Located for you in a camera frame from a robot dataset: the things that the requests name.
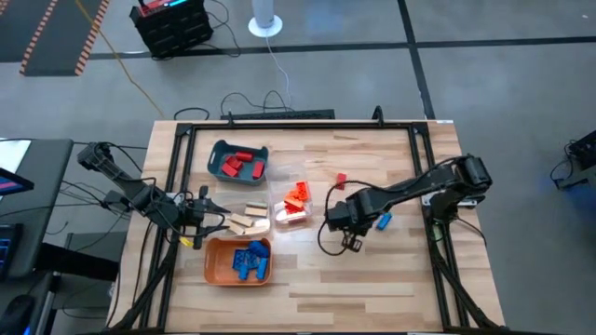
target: yellow cable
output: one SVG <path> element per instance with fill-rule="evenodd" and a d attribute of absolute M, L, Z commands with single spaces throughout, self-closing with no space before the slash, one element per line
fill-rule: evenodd
<path fill-rule="evenodd" d="M 85 16 L 85 19 L 87 19 L 87 21 L 89 21 L 89 23 L 91 24 L 91 27 L 96 26 L 97 31 L 100 33 L 100 35 L 103 38 L 103 41 L 105 41 L 105 44 L 107 44 L 108 47 L 110 48 L 110 50 L 112 50 L 112 53 L 114 54 L 115 59 L 118 60 L 118 62 L 120 63 L 120 66 L 122 67 L 122 70 L 124 70 L 124 73 L 129 78 L 130 83 L 132 85 L 134 85 L 135 87 L 137 87 L 140 90 L 140 92 L 145 96 L 145 98 L 147 98 L 149 100 L 149 102 L 151 102 L 151 104 L 154 107 L 156 107 L 157 112 L 159 113 L 159 115 L 161 115 L 161 118 L 166 119 L 164 112 L 161 110 L 161 108 L 159 108 L 157 106 L 156 102 L 153 99 L 151 99 L 149 94 L 147 92 L 145 92 L 145 90 L 142 89 L 142 87 L 139 84 L 137 84 L 137 82 L 134 81 L 134 79 L 132 79 L 132 76 L 130 76 L 129 70 L 127 70 L 127 67 L 124 65 L 124 62 L 122 61 L 122 59 L 120 59 L 120 56 L 118 56 L 118 53 L 115 51 L 114 47 L 112 47 L 112 44 L 110 43 L 110 41 L 108 41 L 107 37 L 105 37 L 105 35 L 103 34 L 100 27 L 97 26 L 95 23 L 93 23 L 93 19 L 90 17 L 87 10 L 83 7 L 83 4 L 81 4 L 80 0 L 74 0 L 74 1 L 76 2 L 76 5 L 78 6 L 78 8 L 81 10 L 81 13 L 83 13 L 83 16 Z"/>

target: table leg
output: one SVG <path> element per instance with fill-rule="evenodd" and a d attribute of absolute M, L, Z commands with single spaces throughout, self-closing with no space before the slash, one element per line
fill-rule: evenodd
<path fill-rule="evenodd" d="M 89 256 L 48 243 L 42 243 L 35 269 L 82 275 L 92 279 L 108 281 L 115 281 L 118 275 L 118 263 L 116 261 Z"/>

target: white stand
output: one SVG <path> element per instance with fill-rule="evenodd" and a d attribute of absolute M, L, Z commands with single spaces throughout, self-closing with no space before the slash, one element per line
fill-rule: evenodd
<path fill-rule="evenodd" d="M 274 14 L 273 0 L 252 0 L 254 18 L 249 22 L 249 31 L 257 37 L 272 37 L 283 28 L 283 21 Z"/>

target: blue container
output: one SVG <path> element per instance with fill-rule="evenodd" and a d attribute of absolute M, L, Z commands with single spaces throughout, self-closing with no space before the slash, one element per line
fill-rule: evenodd
<path fill-rule="evenodd" d="M 242 162 L 242 169 L 238 172 L 237 177 L 230 177 L 222 172 L 222 166 L 225 164 L 225 159 L 229 155 L 234 155 L 237 152 L 245 152 L 252 154 L 252 162 Z M 245 185 L 257 186 L 264 181 L 264 169 L 261 178 L 254 180 L 252 178 L 252 170 L 254 164 L 258 161 L 264 162 L 264 168 L 267 168 L 267 158 L 269 157 L 269 150 L 263 147 L 261 149 L 247 148 L 239 145 L 228 144 L 224 140 L 219 140 L 213 145 L 211 150 L 210 160 L 207 163 L 207 171 L 215 176 L 220 181 L 231 181 Z"/>

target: blue light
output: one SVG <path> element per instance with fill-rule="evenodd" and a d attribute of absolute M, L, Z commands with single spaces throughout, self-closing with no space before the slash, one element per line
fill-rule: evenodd
<path fill-rule="evenodd" d="M 176 6 L 176 5 L 178 5 L 178 4 L 181 4 L 181 3 L 183 3 L 183 2 L 186 2 L 186 0 L 176 0 L 176 1 L 174 1 L 174 2 L 170 2 L 170 3 L 169 3 L 169 6 L 170 6 L 170 7 L 172 7 L 172 6 Z"/>

